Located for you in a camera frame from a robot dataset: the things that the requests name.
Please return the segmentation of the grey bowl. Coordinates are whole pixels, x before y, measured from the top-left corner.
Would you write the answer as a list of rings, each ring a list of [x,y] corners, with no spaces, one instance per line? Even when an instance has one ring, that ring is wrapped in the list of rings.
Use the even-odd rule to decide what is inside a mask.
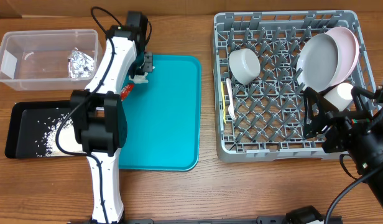
[[[229,67],[233,77],[243,85],[252,82],[261,72],[260,61],[251,49],[232,51],[229,55]]]

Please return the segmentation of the white tissue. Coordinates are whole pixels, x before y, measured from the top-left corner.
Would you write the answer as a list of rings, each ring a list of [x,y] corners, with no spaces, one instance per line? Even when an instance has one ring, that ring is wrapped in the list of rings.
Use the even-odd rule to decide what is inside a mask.
[[[145,73],[143,75],[134,75],[133,77],[129,76],[129,80],[133,82],[134,84],[143,84],[143,83],[148,83],[147,79],[148,73]]]

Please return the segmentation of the grey plate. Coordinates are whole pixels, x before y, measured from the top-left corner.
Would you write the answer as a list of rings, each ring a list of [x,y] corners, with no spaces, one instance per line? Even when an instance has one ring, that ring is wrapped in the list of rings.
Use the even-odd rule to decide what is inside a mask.
[[[336,41],[328,34],[313,36],[299,54],[296,69],[303,89],[310,87],[321,92],[330,86],[338,72],[339,50]]]

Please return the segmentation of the pink plate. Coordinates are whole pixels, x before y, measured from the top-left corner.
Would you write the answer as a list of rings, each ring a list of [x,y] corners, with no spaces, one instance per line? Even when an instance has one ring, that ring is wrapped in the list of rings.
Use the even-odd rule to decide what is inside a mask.
[[[326,32],[338,47],[338,65],[330,86],[337,85],[347,79],[355,69],[359,56],[357,37],[346,27],[334,27]]]

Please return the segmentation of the red sauce packet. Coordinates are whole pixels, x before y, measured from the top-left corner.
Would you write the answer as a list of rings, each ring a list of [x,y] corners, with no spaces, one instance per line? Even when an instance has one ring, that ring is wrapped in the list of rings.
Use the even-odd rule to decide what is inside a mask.
[[[134,87],[135,87],[135,84],[133,83],[129,83],[124,86],[120,94],[122,101],[124,101],[127,98],[127,96],[130,94],[130,92],[133,90]]]

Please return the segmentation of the white plastic fork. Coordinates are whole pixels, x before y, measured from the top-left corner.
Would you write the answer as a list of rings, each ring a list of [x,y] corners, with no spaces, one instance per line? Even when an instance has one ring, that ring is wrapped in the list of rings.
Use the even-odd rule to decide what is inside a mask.
[[[233,121],[236,120],[236,116],[234,113],[234,104],[233,104],[233,93],[232,93],[232,83],[231,79],[226,79],[226,88],[229,96],[229,106],[228,106],[228,113]]]

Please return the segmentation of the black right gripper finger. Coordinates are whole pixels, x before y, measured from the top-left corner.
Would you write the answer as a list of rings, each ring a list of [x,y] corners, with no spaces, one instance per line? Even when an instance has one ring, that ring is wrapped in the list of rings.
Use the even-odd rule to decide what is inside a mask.
[[[305,109],[303,137],[315,138],[328,129],[326,113],[330,110],[330,102],[310,87],[303,92],[303,102]]]
[[[354,86],[351,90],[351,96],[357,111],[362,111],[366,114],[371,113],[371,109],[364,105],[362,98],[367,98],[369,101],[376,100],[376,94],[374,92],[368,91],[360,86]]]

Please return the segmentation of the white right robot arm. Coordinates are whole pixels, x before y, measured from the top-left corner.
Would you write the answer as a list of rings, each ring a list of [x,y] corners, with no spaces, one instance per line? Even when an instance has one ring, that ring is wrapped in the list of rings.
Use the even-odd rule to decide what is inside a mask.
[[[355,86],[351,95],[356,109],[340,111],[312,88],[303,92],[304,138],[324,134],[323,150],[348,152],[360,175],[332,201],[325,223],[338,202],[362,182],[369,186],[383,208],[383,85],[374,92]]]

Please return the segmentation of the yellow plastic spoon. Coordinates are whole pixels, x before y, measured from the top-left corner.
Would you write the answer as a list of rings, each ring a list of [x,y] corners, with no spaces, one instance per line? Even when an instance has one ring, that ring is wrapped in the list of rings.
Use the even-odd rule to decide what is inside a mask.
[[[225,100],[225,94],[224,94],[224,84],[221,82],[221,99],[222,99],[222,106],[223,106],[223,123],[227,124],[226,121],[226,100]]]

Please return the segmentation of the silver foil wrapper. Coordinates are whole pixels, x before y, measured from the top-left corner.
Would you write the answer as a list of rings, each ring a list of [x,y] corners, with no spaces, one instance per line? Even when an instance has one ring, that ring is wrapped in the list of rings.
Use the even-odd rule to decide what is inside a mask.
[[[94,70],[94,60],[76,47],[68,56],[68,76],[70,78],[88,78]]]

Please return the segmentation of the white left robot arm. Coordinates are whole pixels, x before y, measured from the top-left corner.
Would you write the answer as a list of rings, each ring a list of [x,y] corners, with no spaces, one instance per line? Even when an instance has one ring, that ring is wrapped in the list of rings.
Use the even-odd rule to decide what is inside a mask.
[[[73,91],[70,113],[62,121],[73,123],[79,156],[90,165],[94,208],[90,223],[124,223],[124,204],[119,187],[119,155],[127,138],[122,107],[124,81],[148,82],[154,69],[146,56],[152,25],[141,12],[130,11],[125,23],[117,22],[103,31],[106,50],[92,81],[84,90]]]

